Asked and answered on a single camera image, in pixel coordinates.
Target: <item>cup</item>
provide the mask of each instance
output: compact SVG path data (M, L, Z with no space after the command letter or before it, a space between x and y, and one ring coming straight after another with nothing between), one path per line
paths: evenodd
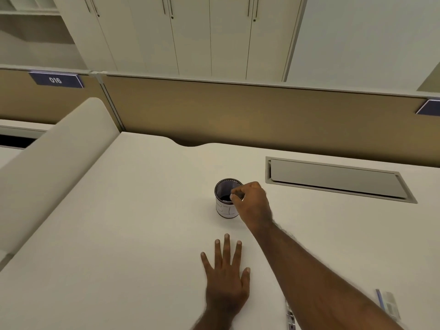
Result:
M233 178L226 178L218 182L214 188L217 213L223 216L223 218L232 219L239 214L229 197L231 190L240 185L243 185L240 181Z

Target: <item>desk surface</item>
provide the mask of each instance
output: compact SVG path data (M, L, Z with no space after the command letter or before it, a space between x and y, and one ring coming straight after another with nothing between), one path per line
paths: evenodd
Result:
M399 171L418 204L265 184L265 157ZM440 169L122 133L0 272L1 329L190 329L204 308L200 252L243 241L251 293L234 330L286 328L283 294L213 188L257 180L275 220L366 294L394 293L410 329L440 310Z

